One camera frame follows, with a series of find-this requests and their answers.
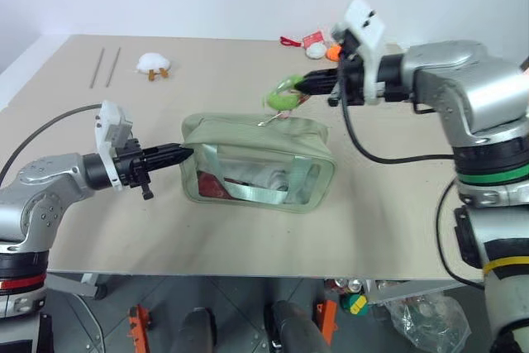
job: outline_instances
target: yellow stripe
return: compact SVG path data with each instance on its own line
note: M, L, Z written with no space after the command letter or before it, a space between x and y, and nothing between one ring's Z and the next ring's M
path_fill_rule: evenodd
M486 276L491 270L509 265L529 265L529 256L509 256L499 260L491 260L483 267L483 275Z
M360 310L365 306L367 303L367 298L364 295L360 295L358 299L356 299L356 302L353 304L353 306L350 307L350 312L353 314L358 314Z

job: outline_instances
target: white table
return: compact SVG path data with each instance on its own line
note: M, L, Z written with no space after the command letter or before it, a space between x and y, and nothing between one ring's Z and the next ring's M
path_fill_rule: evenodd
M90 89L102 47L105 55ZM105 88L118 47L112 83ZM149 51L174 62L169 79L151 83L135 72L138 58ZM15 66L24 70L23 64ZM74 107L103 99L119 103L131 114L135 137L149 147L182 141L181 121L195 112L270 113L261 98L280 79L330 67L330 61L309 60L300 49L270 41L71 36L0 112L0 161L43 122ZM93 116L76 115L39 136L6 183L37 157L93 152ZM108 189L73 205L51 250L50 270L448 280L436 252L433 217L441 190L454 176L453 164L368 161L350 143L339 108L328 107L325 97L311 98L295 116L330 127L328 146L338 164L330 192L315 211L298 215L193 203L183 193L179 169L163 169L152 174L153 200L143 201L139 189ZM359 138L376 155L450 153L437 115L416 116L409 104L355 107L351 116ZM451 216L456 206L452 194L442 226L446 257L457 274L479 279L478 270L459 257Z

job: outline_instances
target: orange object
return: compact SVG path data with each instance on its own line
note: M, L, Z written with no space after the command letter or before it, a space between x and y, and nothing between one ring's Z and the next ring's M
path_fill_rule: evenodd
M325 56L331 61L338 62L338 60L340 60L340 51L341 51L341 46L334 45L332 47L329 47Z
M129 324L131 326L129 336L134 340L135 352L150 353L147 338L147 328L150 326L149 311L141 305L133 306L129 309Z
M338 331L338 326L335 322L336 311L338 305L334 301L326 300L324 303L319 303L316 306L316 320L317 326L323 334L323 339L330 346L332 343L332 335Z

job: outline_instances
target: green strap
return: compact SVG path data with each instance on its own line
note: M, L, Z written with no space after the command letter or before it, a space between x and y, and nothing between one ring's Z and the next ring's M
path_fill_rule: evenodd
M290 173L288 173L288 190L273 190L258 188L255 186L245 186L227 182L222 173L222 167L218 160L216 145L203 145L204 156L206 157L213 175L222 184L224 189L233 197L250 202L281 204L287 197L295 194L304 184L308 171L311 169L312 160L307 157L294 156Z
M485 174L485 175L468 175L457 174L461 182L469 184L497 184L507 182L511 179L518 179L529 175L529 165L524 165L517 169L511 169L503 173Z

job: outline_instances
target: orange tripod leg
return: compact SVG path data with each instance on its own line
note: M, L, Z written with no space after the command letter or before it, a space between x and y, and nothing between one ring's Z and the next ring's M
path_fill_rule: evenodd
M316 310L318 328L323 334L323 339L330 346L332 343L332 334L338 330L335 322L338 305L334 301L327 300L324 303L319 303L316 306Z
M136 353L150 353L147 328L150 325L149 311L140 305L129 309L129 324L131 331L129 336L134 341Z

